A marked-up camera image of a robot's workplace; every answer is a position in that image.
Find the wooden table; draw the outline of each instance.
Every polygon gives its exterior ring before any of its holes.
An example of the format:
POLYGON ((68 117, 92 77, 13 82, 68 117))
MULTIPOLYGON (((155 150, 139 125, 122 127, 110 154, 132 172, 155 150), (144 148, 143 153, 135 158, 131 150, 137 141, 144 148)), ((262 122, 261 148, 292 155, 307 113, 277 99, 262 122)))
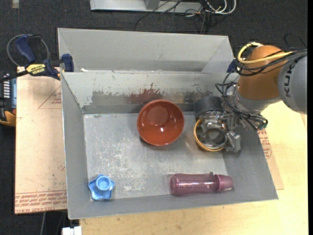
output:
POLYGON ((268 106, 267 134, 284 190, 279 200, 81 219, 83 235, 304 235, 308 228, 306 118, 268 106))

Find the cardboard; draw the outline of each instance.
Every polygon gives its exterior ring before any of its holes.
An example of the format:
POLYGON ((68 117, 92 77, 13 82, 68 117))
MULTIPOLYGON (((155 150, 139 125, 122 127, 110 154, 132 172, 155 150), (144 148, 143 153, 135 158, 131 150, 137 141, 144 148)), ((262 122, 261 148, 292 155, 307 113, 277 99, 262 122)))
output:
POLYGON ((19 77, 15 214, 67 208, 62 129, 60 81, 44 76, 19 77))

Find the floor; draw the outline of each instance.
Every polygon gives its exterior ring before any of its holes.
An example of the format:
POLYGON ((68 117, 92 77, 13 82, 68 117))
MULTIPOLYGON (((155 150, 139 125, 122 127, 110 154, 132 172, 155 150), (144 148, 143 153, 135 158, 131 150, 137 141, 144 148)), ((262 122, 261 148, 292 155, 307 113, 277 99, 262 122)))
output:
MULTIPOLYGON (((227 35, 234 53, 250 41, 280 48, 303 47, 308 41, 308 0, 237 0, 231 15, 214 16, 204 27, 197 17, 92 12, 89 1, 19 0, 19 8, 12 8, 12 0, 0 0, 0 69, 7 72, 15 69, 6 54, 6 45, 18 34, 41 35, 50 48, 51 59, 58 59, 58 27, 227 35)), ((12 55, 25 63, 15 50, 12 55)), ((14 215, 14 128, 0 125, 0 156, 0 234, 39 235, 42 231, 54 235, 61 227, 69 226, 66 213, 60 211, 14 215)))

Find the purple bottle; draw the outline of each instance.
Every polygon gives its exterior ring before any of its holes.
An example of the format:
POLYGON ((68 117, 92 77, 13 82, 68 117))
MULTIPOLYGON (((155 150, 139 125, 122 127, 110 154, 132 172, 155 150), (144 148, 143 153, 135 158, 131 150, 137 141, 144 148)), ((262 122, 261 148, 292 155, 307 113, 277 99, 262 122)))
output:
POLYGON ((175 174, 171 177, 170 188, 174 196, 194 193, 210 193, 233 189, 233 179, 229 176, 208 174, 175 174))

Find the red bowl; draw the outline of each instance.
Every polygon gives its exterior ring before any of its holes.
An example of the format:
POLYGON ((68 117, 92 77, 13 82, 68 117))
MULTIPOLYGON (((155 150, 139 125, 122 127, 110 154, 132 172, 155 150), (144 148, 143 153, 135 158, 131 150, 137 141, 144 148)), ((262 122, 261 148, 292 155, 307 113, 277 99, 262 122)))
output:
POLYGON ((162 146, 174 142, 181 135, 184 122, 184 115, 176 104, 157 99, 141 109, 137 118, 137 129, 144 141, 162 146))

